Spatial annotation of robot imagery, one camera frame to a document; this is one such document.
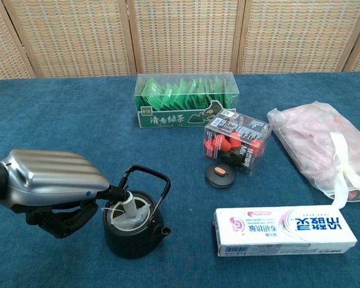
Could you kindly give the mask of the clear box of red capsules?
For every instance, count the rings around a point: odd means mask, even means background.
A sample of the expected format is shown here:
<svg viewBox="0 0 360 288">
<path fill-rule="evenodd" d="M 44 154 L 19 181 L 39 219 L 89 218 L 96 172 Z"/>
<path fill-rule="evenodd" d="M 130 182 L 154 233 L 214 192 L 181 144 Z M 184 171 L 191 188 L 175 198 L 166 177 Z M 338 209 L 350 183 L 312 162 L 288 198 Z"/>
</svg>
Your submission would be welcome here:
<svg viewBox="0 0 360 288">
<path fill-rule="evenodd" d="M 265 151 L 271 133 L 270 123 L 223 109 L 205 126 L 203 156 L 251 175 Z"/>
</svg>

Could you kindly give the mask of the black cast iron teapot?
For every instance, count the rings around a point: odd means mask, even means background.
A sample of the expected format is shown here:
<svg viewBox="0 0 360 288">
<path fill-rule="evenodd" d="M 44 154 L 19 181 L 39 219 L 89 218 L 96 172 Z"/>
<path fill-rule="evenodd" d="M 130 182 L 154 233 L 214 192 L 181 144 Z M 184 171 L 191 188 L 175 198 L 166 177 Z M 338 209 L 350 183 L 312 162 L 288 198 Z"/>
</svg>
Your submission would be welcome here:
<svg viewBox="0 0 360 288">
<path fill-rule="evenodd" d="M 128 189 L 126 186 L 128 176 L 135 170 L 154 175 L 166 182 L 166 186 L 161 193 L 158 202 L 154 202 L 153 198 L 145 192 Z M 150 253 L 164 237 L 170 235 L 171 230 L 164 225 L 163 217 L 158 209 L 161 201 L 168 194 L 170 187 L 171 182 L 166 175 L 139 165 L 131 166 L 125 172 L 117 187 L 111 186 L 110 191 L 106 193 L 106 208 L 109 208 L 112 204 L 116 204 L 117 202 L 126 201 L 130 195 L 139 197 L 151 205 L 151 213 L 147 222 L 140 228 L 132 231 L 121 231 L 113 227 L 106 220 L 105 212 L 103 212 L 105 239 L 108 248 L 112 252 L 123 258 L 136 259 Z"/>
</svg>

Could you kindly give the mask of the pink translucent plastic bag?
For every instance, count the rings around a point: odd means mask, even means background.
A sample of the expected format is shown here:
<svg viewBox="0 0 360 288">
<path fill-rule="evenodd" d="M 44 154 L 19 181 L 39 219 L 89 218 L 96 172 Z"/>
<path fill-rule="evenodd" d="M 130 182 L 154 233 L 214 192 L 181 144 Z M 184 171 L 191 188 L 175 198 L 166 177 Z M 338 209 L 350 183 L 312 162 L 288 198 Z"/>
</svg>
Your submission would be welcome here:
<svg viewBox="0 0 360 288">
<path fill-rule="evenodd" d="M 328 103 L 267 114 L 274 134 L 307 179 L 337 208 L 360 202 L 360 131 Z"/>
</svg>

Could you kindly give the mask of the blue table cloth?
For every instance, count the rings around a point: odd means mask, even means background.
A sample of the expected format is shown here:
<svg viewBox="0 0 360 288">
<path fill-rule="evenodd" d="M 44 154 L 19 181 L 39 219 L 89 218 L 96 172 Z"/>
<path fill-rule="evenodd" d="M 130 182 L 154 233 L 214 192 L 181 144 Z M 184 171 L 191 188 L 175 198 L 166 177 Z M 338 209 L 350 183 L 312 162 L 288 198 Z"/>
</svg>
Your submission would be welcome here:
<svg viewBox="0 0 360 288">
<path fill-rule="evenodd" d="M 0 80 L 0 160 L 16 148 L 73 151 L 112 184 L 133 164 L 172 183 L 160 206 L 171 235 L 147 256 L 109 251 L 102 213 L 65 239 L 0 205 L 0 288 L 360 288 L 360 202 L 342 214 L 358 242 L 345 254 L 218 257 L 214 211 L 322 205 L 275 136 L 252 175 L 226 189 L 205 181 L 203 128 L 141 129 L 134 77 Z"/>
</svg>

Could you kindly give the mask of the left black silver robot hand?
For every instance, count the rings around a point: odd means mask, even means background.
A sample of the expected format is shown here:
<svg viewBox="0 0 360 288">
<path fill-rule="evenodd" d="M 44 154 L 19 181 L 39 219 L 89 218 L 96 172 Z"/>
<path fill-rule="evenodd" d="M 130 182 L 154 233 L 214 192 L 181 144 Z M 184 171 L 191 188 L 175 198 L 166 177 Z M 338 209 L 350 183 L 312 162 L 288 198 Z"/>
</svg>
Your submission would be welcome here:
<svg viewBox="0 0 360 288">
<path fill-rule="evenodd" d="M 8 172 L 8 189 L 0 204 L 24 213 L 62 239 L 81 229 L 106 200 L 110 182 L 90 161 L 74 152 L 13 149 L 0 161 Z"/>
</svg>

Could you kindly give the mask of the pyramid tea bag with string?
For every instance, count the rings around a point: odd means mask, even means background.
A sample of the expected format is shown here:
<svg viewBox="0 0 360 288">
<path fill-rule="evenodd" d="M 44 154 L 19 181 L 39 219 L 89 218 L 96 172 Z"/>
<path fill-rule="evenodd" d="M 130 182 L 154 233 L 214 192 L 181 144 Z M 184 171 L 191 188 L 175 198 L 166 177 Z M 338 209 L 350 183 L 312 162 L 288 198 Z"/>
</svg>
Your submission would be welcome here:
<svg viewBox="0 0 360 288">
<path fill-rule="evenodd" d="M 151 205 L 139 198 L 130 195 L 126 201 L 112 204 L 109 208 L 102 208 L 106 220 L 121 231 L 132 231 L 143 226 L 150 216 Z"/>
</svg>

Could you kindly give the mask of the white toothpaste box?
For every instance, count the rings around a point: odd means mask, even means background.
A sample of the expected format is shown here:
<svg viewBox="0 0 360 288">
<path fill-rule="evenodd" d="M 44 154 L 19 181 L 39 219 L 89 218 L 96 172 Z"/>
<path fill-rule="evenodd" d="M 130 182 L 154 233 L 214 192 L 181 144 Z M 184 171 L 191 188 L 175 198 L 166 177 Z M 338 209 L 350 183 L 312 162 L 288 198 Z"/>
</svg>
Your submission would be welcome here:
<svg viewBox="0 0 360 288">
<path fill-rule="evenodd" d="M 220 257 L 343 254 L 357 239 L 332 205 L 217 208 Z"/>
</svg>

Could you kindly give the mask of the black teapot lid orange knob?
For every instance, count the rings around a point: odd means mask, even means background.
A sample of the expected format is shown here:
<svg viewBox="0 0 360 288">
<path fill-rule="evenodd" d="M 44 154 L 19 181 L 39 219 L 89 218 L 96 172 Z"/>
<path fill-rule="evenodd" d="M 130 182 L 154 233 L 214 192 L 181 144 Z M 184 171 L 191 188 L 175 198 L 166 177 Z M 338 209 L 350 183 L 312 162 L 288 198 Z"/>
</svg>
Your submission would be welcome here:
<svg viewBox="0 0 360 288">
<path fill-rule="evenodd" d="M 234 183 L 236 171 L 228 164 L 213 163 L 206 168 L 205 178 L 212 186 L 227 188 Z"/>
</svg>

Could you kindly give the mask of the woven wooden folding screen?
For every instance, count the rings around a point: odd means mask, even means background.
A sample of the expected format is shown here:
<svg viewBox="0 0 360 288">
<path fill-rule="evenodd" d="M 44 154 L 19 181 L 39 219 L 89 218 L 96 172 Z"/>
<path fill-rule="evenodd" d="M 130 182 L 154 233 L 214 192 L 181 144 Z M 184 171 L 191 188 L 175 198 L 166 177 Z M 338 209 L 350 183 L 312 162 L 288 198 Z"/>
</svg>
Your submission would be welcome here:
<svg viewBox="0 0 360 288">
<path fill-rule="evenodd" d="M 0 0 L 0 80 L 360 70 L 360 0 Z"/>
</svg>

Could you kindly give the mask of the green tea bag box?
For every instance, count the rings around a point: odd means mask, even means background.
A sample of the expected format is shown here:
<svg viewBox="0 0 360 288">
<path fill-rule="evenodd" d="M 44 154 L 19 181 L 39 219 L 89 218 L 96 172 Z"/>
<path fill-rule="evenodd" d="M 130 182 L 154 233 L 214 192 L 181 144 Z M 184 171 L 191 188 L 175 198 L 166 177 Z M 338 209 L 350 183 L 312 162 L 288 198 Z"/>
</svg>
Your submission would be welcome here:
<svg viewBox="0 0 360 288">
<path fill-rule="evenodd" d="M 238 100 L 231 72 L 138 74 L 134 90 L 141 128 L 203 127 Z"/>
</svg>

